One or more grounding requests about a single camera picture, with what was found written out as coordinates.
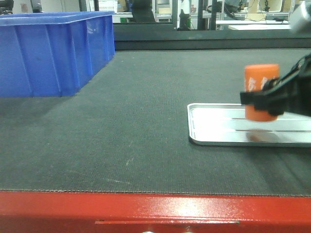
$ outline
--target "orange cylinder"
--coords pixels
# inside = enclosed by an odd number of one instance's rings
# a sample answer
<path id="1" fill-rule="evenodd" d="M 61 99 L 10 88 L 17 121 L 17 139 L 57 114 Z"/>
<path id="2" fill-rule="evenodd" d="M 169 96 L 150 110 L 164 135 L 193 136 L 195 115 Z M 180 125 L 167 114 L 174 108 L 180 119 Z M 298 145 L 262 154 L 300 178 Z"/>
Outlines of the orange cylinder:
<path id="1" fill-rule="evenodd" d="M 279 77 L 278 64 L 249 65 L 245 67 L 245 91 L 260 91 L 269 79 Z M 267 111 L 256 110 L 253 105 L 245 106 L 245 118 L 255 121 L 272 121 L 277 116 Z"/>

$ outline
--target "plastic bin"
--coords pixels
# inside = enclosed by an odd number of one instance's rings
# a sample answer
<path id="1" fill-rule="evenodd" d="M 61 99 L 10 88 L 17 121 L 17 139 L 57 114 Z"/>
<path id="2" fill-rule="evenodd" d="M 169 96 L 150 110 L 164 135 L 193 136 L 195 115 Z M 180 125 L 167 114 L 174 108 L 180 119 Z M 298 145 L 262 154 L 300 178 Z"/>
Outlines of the plastic bin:
<path id="1" fill-rule="evenodd" d="M 0 16 L 0 97 L 74 95 L 115 54 L 113 14 Z"/>

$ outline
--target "gray conveyor belt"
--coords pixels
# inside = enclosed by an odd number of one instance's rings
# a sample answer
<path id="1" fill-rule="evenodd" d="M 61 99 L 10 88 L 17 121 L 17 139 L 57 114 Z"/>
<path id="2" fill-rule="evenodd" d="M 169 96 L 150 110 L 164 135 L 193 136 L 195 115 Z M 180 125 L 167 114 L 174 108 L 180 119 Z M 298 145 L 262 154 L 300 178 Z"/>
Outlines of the gray conveyor belt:
<path id="1" fill-rule="evenodd" d="M 0 190 L 311 196 L 311 149 L 204 147 L 187 105 L 310 50 L 118 51 L 77 95 L 0 99 Z"/>

